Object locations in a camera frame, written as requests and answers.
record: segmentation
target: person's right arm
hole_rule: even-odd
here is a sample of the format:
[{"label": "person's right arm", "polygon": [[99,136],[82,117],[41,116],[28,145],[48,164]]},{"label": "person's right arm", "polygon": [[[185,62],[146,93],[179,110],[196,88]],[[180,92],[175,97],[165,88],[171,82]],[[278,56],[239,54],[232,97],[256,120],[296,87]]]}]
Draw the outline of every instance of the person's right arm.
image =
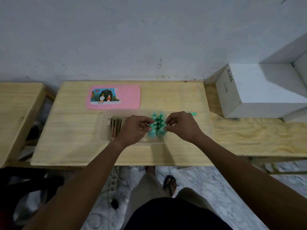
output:
[{"label": "person's right arm", "polygon": [[164,129],[196,145],[269,229],[307,229],[307,199],[206,136],[190,113],[176,112]]}]

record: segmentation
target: wood grain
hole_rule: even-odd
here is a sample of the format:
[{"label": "wood grain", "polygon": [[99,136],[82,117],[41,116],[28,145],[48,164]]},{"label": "wood grain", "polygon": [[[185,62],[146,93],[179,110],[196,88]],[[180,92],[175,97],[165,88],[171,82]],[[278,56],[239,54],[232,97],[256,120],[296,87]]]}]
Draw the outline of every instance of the wood grain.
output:
[{"label": "wood grain", "polygon": [[[61,86],[31,165],[85,166],[105,147],[99,139],[101,111],[87,110],[85,100],[92,85],[134,84],[141,87],[143,109],[197,112],[195,120],[213,138],[212,124],[202,82],[184,81],[66,81]],[[212,165],[194,145],[167,133],[166,143],[130,146],[115,165]]]},{"label": "wood grain", "polygon": [[0,167],[16,159],[45,97],[42,83],[0,83]]},{"label": "wood grain", "polygon": [[215,85],[205,85],[215,141],[236,155],[307,156],[307,123],[281,119],[224,119]]}]

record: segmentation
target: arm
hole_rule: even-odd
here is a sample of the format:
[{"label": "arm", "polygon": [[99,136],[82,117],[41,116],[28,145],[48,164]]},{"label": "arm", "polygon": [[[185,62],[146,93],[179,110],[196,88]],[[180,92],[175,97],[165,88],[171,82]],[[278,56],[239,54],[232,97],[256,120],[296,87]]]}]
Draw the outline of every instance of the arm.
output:
[{"label": "arm", "polygon": [[164,129],[193,143],[270,229],[306,229],[307,199],[207,137],[190,113],[172,113]]},{"label": "arm", "polygon": [[137,143],[154,122],[145,116],[126,119],[118,136],[79,174],[67,182],[24,227],[24,230],[80,229],[90,213],[120,153]]}]

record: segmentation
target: person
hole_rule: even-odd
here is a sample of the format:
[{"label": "person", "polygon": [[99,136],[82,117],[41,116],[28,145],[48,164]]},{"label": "person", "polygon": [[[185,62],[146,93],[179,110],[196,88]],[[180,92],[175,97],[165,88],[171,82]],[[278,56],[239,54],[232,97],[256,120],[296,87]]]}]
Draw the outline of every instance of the person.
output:
[{"label": "person", "polygon": [[104,100],[104,94],[100,97],[100,101],[103,102]]},{"label": "person", "polygon": [[[145,116],[128,117],[118,136],[65,183],[24,230],[79,230],[121,152],[151,130],[147,124],[153,122]],[[269,229],[306,229],[307,200],[303,196],[215,143],[200,130],[191,113],[172,113],[165,123],[166,131],[204,152]],[[161,187],[154,167],[147,167],[146,174],[131,192],[123,228],[230,229],[209,203],[192,189],[184,188],[176,198],[171,198],[176,185],[173,177],[167,177],[164,188]]]}]

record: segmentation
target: pink plastic container lid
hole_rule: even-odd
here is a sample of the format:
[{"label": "pink plastic container lid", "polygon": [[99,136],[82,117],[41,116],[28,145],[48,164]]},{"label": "pink plastic container lid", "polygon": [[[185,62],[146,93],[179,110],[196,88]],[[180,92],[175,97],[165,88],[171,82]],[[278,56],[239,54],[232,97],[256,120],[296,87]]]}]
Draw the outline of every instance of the pink plastic container lid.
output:
[{"label": "pink plastic container lid", "polygon": [[141,88],[138,85],[93,85],[86,97],[90,110],[137,109]]}]

